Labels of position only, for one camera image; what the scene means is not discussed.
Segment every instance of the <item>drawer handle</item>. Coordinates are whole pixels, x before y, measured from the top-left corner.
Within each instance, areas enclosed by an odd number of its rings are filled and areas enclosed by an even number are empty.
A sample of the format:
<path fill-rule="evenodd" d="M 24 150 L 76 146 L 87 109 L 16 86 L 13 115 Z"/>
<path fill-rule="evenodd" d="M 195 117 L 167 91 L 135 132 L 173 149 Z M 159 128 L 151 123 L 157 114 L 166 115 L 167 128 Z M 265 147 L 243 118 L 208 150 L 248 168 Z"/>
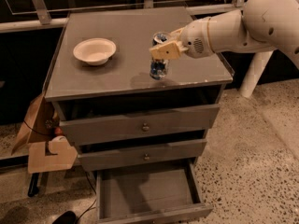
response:
<path fill-rule="evenodd" d="M 147 132 L 150 130 L 150 126 L 147 124 L 147 123 L 143 123 L 143 126 L 142 126 L 142 131 L 143 132 Z"/>
<path fill-rule="evenodd" d="M 145 161 L 149 161 L 149 160 L 150 160 L 150 155 L 146 153 L 146 154 L 144 155 L 143 159 L 144 159 Z"/>

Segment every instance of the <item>terrazzo floor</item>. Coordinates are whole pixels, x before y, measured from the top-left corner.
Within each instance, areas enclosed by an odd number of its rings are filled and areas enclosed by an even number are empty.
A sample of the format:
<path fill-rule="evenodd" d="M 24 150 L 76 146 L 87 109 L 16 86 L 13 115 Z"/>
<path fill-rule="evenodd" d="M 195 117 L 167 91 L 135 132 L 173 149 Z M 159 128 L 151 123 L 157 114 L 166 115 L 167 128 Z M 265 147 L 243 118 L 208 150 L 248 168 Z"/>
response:
<path fill-rule="evenodd" d="M 249 99 L 227 90 L 220 104 L 195 166 L 203 198 L 214 209 L 189 223 L 299 224 L 299 79 L 258 86 Z M 16 126 L 0 128 L 3 158 Z M 27 197 L 29 182 L 25 166 L 0 169 L 0 224 L 52 223 L 67 210 L 79 216 L 95 200 L 80 166 L 42 174 L 33 198 Z M 92 209 L 79 223 L 95 220 Z"/>

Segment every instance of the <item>bowl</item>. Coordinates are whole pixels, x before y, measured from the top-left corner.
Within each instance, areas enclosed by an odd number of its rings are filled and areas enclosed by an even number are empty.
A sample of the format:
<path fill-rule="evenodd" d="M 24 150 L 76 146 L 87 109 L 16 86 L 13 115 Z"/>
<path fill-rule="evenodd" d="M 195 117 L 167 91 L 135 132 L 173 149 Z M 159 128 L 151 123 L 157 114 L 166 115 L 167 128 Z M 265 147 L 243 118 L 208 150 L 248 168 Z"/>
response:
<path fill-rule="evenodd" d="M 115 51 L 114 42 L 104 38 L 93 38 L 77 44 L 74 56 L 89 65 L 101 65 L 106 63 Z"/>

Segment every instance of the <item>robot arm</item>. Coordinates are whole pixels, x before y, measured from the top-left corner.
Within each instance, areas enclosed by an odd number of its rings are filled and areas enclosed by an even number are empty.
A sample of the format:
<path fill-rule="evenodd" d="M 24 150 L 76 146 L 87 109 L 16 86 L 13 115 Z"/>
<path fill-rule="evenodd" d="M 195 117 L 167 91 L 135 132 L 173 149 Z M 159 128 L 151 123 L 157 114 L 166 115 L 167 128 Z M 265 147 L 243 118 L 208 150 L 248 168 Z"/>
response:
<path fill-rule="evenodd" d="M 192 21 L 150 49 L 153 60 L 193 58 L 232 51 L 279 49 L 299 69 L 299 5 L 296 0 L 249 0 L 240 10 Z"/>

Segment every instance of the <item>drawer front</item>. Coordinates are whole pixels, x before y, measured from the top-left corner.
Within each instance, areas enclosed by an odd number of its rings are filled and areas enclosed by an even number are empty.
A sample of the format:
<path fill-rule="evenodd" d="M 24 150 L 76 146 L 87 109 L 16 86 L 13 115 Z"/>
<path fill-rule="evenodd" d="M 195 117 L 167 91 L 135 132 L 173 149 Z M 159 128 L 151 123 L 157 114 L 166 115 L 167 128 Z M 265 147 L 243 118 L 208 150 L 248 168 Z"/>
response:
<path fill-rule="evenodd" d="M 98 224 L 177 223 L 212 210 L 190 160 L 99 171 L 96 192 Z"/>
<path fill-rule="evenodd" d="M 60 125 L 69 143 L 82 146 L 208 129 L 212 127 L 218 111 L 219 105 L 202 105 L 61 121 Z"/>
<path fill-rule="evenodd" d="M 205 146 L 206 139 L 201 139 L 81 154 L 78 155 L 78 159 L 85 171 L 96 171 L 158 161 L 199 157 L 202 155 Z"/>

